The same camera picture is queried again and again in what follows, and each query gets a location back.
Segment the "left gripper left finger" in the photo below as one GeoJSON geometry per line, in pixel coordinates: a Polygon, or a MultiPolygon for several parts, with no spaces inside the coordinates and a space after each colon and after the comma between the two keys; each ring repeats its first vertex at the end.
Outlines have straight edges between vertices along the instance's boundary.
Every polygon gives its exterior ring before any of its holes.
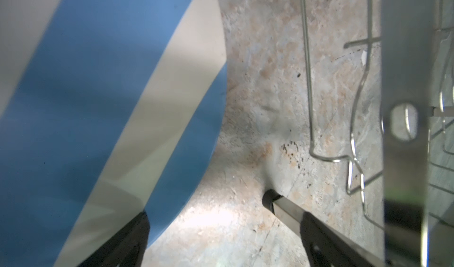
{"type": "Polygon", "coordinates": [[[147,248],[150,222],[145,211],[140,212],[112,236],[81,267],[140,267],[147,248]]]}

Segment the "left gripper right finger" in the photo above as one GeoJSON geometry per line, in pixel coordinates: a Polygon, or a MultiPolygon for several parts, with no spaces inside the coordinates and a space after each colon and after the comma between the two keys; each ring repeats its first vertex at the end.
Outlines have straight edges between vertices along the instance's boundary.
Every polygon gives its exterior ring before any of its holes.
{"type": "Polygon", "coordinates": [[[300,222],[303,247],[312,267],[383,267],[377,256],[305,212],[300,222]]]}

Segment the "blue striped plate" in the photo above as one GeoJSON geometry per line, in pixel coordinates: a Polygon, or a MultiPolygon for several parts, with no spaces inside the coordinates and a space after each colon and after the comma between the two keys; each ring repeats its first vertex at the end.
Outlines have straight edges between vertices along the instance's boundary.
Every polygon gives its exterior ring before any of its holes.
{"type": "Polygon", "coordinates": [[[142,211],[148,248],[226,89],[218,0],[1,0],[1,265],[80,267],[142,211]]]}

